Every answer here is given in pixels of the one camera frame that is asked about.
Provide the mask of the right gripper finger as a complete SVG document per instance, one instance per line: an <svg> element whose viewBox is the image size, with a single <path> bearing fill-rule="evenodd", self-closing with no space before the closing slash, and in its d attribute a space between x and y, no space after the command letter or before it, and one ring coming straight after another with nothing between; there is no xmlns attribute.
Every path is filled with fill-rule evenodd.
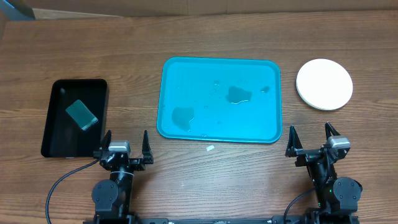
<svg viewBox="0 0 398 224"><path fill-rule="evenodd" d="M293 125L289 128L289 140L286 148L286 153L296 153L297 151L302 151L303 147L300 142L299 136Z"/></svg>
<svg viewBox="0 0 398 224"><path fill-rule="evenodd" d="M330 122L325 123L325 134L327 144L334 144L340 137L340 133L331 125Z"/></svg>

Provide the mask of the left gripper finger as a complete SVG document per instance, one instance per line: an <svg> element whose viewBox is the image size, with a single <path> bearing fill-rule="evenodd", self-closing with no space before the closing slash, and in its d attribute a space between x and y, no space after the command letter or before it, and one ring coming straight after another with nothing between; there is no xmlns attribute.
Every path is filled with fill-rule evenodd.
<svg viewBox="0 0 398 224"><path fill-rule="evenodd" d="M147 130L144 131L142 140L142 155L144 159L152 159L152 151L149 145L149 137Z"/></svg>
<svg viewBox="0 0 398 224"><path fill-rule="evenodd" d="M108 130L99 144L100 151L106 151L111 143L111 130Z"/></svg>

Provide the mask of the green scrubbing sponge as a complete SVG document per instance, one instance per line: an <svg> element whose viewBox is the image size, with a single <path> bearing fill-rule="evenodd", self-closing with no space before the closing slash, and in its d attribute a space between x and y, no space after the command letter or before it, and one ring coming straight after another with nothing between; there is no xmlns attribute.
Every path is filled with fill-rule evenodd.
<svg viewBox="0 0 398 224"><path fill-rule="evenodd" d="M65 111L83 131L86 131L98 122L97 117L81 100L76 100Z"/></svg>

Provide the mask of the white pink plate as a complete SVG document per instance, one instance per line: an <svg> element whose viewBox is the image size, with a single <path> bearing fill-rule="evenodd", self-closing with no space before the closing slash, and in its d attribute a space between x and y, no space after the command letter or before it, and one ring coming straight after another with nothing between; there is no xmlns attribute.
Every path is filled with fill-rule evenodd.
<svg viewBox="0 0 398 224"><path fill-rule="evenodd" d="M298 71L296 88L297 86L313 86L327 92L329 96L340 98L345 104L353 94L353 81L348 71L339 63L325 58L305 63Z"/></svg>

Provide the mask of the yellow-green plate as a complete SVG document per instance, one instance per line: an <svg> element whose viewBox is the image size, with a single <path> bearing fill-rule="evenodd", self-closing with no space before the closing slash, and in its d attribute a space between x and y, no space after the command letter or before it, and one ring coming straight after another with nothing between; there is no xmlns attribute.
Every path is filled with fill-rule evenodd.
<svg viewBox="0 0 398 224"><path fill-rule="evenodd" d="M329 96L327 92L313 86L297 86L300 97L313 108L318 110L337 110L345 102L335 96Z"/></svg>

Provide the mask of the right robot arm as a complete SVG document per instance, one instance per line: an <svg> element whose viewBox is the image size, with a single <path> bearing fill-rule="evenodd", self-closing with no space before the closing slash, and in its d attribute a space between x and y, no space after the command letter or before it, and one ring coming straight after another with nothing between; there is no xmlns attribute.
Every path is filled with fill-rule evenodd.
<svg viewBox="0 0 398 224"><path fill-rule="evenodd" d="M283 215L284 223L358 223L353 213L358 210L362 185L349 177L338 177L334 163L344 159L351 148L347 137L329 122L325 123L326 143L318 149L305 150L294 126L289 128L285 155L296 158L297 167L306 167L313 188L293 199ZM308 208L297 220L288 216L292 205L311 193L316 193L318 208Z"/></svg>

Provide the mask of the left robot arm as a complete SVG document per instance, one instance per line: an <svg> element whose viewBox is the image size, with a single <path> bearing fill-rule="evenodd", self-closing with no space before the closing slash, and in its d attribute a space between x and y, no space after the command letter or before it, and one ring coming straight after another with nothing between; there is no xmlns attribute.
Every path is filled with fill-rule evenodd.
<svg viewBox="0 0 398 224"><path fill-rule="evenodd" d="M109 178L99 181L92 190L95 203L94 223L142 223L136 212L130 211L135 171L144 171L154 163L147 131L142 140L142 157L130 157L129 141L112 141L108 131L93 153L99 165L109 171Z"/></svg>

